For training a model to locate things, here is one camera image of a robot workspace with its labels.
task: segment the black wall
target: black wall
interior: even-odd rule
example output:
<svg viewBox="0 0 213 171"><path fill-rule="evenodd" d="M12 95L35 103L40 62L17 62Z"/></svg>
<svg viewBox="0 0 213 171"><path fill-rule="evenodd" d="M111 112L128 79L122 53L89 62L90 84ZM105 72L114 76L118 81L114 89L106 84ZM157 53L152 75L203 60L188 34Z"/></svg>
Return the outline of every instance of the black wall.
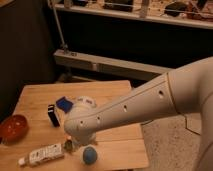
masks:
<svg viewBox="0 0 213 171"><path fill-rule="evenodd" d="M46 0L15 0L0 8L0 121L11 114L25 84L55 79Z"/></svg>
<svg viewBox="0 0 213 171"><path fill-rule="evenodd" d="M74 51L167 67L213 55L213 30L60 12Z"/></svg>

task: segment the floor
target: floor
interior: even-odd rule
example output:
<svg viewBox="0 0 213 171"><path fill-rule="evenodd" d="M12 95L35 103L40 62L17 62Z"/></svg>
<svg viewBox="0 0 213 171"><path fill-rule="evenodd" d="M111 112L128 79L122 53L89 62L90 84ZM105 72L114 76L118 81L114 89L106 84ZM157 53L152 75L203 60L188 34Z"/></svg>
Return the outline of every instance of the floor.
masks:
<svg viewBox="0 0 213 171"><path fill-rule="evenodd" d="M199 114L187 116L188 128L201 130ZM200 136L185 129L185 118L158 119L142 126L150 166L137 171L191 171L199 149Z"/></svg>

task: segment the wooden table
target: wooden table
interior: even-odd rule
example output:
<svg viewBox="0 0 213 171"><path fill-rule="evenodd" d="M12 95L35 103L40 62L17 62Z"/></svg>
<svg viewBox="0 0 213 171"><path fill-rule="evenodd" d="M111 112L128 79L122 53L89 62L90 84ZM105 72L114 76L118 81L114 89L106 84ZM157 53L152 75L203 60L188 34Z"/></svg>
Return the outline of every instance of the wooden table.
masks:
<svg viewBox="0 0 213 171"><path fill-rule="evenodd" d="M66 153L63 159L34 168L28 166L21 168L18 165L18 159L34 149L65 142L66 135L63 126L53 127L48 118L47 106L49 104L54 104L63 96L74 100L78 96L87 95L94 98L97 105L102 105L130 90L131 86L128 81L25 86L13 114L24 115L30 129L19 142L10 146L0 145L0 170L99 171L147 167L148 159L139 124L98 132L98 145L94 146L98 153L98 160L91 166L82 162L84 147L72 155ZM60 109L57 111L63 123L65 114Z"/></svg>

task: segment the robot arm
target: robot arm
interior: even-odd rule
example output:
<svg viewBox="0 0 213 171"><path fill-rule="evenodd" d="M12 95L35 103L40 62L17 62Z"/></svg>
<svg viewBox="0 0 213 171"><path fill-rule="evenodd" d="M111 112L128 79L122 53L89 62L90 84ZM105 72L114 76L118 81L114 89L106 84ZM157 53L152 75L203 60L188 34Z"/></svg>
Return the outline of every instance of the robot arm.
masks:
<svg viewBox="0 0 213 171"><path fill-rule="evenodd" d="M65 120L65 131L79 145L88 145L95 132L200 112L202 141L195 170L213 169L213 57L172 70L98 108L94 101L79 98Z"/></svg>

